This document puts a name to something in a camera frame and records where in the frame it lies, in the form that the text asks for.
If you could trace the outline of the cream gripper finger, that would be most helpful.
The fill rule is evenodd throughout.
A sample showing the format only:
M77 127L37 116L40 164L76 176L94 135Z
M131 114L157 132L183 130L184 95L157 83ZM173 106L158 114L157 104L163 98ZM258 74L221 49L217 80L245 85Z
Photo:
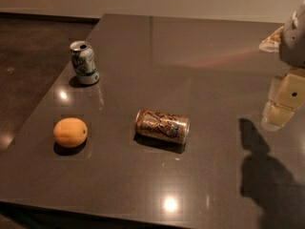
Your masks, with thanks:
M292 68L285 75L277 75L271 84L261 125L267 131L283 128L305 104L305 70Z
M261 41L258 48L264 52L279 52L279 46L281 43L281 33L284 27L281 26L275 30L272 34Z

